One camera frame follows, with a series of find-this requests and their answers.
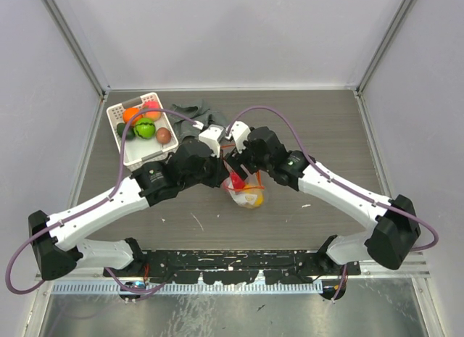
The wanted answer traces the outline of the red apple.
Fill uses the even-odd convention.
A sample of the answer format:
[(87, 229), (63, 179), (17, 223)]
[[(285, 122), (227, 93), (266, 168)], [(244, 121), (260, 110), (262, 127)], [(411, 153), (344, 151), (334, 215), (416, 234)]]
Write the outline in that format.
[(250, 188), (247, 180), (242, 179), (236, 172), (231, 171), (229, 175), (230, 183), (228, 189), (234, 192), (245, 191)]

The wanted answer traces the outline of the yellow lemon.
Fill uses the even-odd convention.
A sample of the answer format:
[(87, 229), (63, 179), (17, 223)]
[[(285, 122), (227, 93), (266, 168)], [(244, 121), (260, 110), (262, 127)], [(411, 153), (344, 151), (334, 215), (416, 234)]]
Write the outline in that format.
[(263, 188), (259, 185), (249, 183), (250, 188), (236, 194), (237, 203), (241, 207), (254, 209), (264, 202)]

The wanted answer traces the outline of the clear zip top bag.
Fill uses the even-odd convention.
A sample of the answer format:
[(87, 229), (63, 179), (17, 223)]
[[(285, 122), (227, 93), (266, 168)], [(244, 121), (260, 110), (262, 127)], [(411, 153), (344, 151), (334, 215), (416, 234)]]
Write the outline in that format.
[(260, 172), (248, 172), (246, 178), (241, 178), (228, 163), (225, 163), (225, 166), (229, 172), (229, 177), (223, 181), (222, 187), (234, 202), (247, 209), (260, 207), (264, 202), (265, 190)]

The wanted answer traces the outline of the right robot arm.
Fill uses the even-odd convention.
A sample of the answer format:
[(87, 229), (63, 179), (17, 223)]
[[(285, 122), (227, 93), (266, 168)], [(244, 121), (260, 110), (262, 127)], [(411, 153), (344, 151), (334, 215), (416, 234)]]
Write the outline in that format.
[(246, 171), (266, 172), (277, 184), (315, 196), (363, 226), (361, 233), (331, 236), (320, 247), (318, 266), (325, 274), (333, 275), (349, 262), (369, 259), (397, 270), (418, 240), (421, 230), (408, 198), (390, 199), (343, 179), (302, 151), (286, 150), (267, 127), (251, 129), (236, 121), (227, 137), (236, 148), (226, 161), (239, 176)]

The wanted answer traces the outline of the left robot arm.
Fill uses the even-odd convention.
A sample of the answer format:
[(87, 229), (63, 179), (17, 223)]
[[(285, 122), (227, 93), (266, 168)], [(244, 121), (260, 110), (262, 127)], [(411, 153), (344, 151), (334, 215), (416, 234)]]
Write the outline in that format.
[(28, 218), (32, 248), (43, 280), (78, 267), (110, 267), (141, 274), (145, 259), (133, 239), (89, 241), (88, 236), (121, 217), (174, 199), (197, 184), (216, 188), (229, 176), (223, 158), (199, 141), (181, 144), (167, 159), (146, 162), (112, 190), (64, 212), (38, 210)]

